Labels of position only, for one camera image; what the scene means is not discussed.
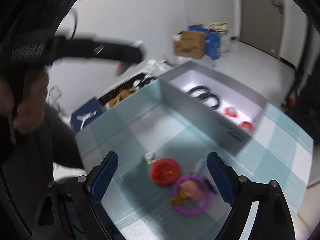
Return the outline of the left hand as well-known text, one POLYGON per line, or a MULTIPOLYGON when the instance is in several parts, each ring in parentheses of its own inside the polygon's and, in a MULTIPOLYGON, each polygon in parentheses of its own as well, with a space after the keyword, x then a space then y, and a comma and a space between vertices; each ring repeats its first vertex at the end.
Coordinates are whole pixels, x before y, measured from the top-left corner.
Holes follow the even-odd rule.
MULTIPOLYGON (((49 76, 41 72, 32 83, 28 96, 17 107, 14 128, 22 134, 29 134, 38 129, 45 116, 46 97, 49 76)), ((1 80, 1 116, 6 116, 14 107, 14 97, 8 83, 1 80)))

